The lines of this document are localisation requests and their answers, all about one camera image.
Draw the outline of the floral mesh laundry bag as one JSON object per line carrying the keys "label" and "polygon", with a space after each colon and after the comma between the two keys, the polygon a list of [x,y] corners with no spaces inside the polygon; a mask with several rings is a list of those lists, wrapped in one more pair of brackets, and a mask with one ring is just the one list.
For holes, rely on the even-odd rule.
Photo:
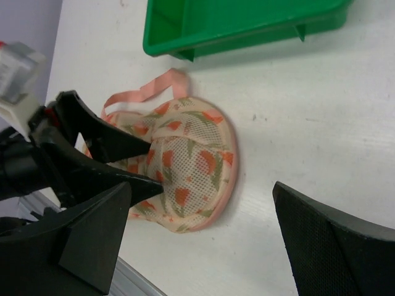
{"label": "floral mesh laundry bag", "polygon": [[113,94],[101,118],[149,143],[146,155],[113,166],[160,181],[164,191],[130,208],[134,220],[186,233],[209,227],[238,177],[234,128],[213,104],[189,93],[188,76],[170,69],[136,91]]}

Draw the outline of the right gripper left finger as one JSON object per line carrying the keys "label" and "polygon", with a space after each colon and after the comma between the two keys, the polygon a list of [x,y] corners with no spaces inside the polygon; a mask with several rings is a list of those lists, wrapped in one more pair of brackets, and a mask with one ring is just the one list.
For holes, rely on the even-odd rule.
{"label": "right gripper left finger", "polygon": [[108,295],[130,193],[121,183],[32,223],[1,218],[1,295]]}

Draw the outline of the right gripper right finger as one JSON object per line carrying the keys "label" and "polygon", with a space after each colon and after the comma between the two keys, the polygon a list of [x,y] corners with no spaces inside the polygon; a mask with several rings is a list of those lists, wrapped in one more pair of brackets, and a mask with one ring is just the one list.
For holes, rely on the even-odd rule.
{"label": "right gripper right finger", "polygon": [[275,211],[299,295],[394,295],[394,230],[277,182]]}

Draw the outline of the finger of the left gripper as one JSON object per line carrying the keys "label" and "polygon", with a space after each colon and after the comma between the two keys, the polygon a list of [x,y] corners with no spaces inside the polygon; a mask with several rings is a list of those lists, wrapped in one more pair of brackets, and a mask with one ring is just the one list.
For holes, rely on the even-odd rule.
{"label": "finger of the left gripper", "polygon": [[76,150],[61,135],[60,131],[48,126],[33,133],[33,140],[38,148],[41,160],[40,168],[46,187],[51,187],[63,207],[72,207],[120,184],[131,187],[130,206],[154,197],[164,191],[163,185],[147,176],[130,173],[109,165],[149,151],[150,144],[116,128],[110,139],[115,144],[104,147],[102,139],[97,143],[99,152],[91,158]]}
{"label": "finger of the left gripper", "polygon": [[76,91],[59,93],[56,97],[55,114],[65,138],[74,145],[78,135],[82,135],[96,161],[114,163],[149,152],[150,143],[99,118]]}

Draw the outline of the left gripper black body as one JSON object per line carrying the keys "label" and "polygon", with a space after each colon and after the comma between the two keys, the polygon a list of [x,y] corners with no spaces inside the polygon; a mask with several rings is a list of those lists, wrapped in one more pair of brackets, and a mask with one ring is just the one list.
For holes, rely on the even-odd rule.
{"label": "left gripper black body", "polygon": [[28,120],[28,138],[13,127],[1,131],[1,200],[52,188],[62,207],[77,204],[60,163],[74,150],[54,107],[40,107]]}

